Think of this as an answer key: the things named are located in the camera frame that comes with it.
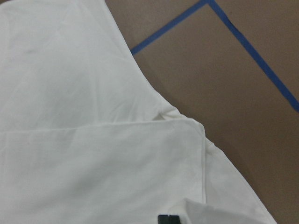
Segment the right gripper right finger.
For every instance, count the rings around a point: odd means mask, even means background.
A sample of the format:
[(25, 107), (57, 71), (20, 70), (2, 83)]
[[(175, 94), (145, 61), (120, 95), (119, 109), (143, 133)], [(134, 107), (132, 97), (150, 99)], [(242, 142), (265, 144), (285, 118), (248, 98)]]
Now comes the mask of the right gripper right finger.
[(180, 217), (178, 215), (169, 215), (169, 224), (181, 224)]

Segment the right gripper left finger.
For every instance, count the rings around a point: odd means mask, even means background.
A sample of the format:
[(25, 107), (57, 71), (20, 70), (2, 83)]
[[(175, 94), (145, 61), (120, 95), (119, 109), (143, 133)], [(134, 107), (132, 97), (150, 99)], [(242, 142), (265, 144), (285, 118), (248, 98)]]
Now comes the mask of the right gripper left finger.
[(157, 217), (158, 224), (169, 224), (169, 215), (159, 215)]

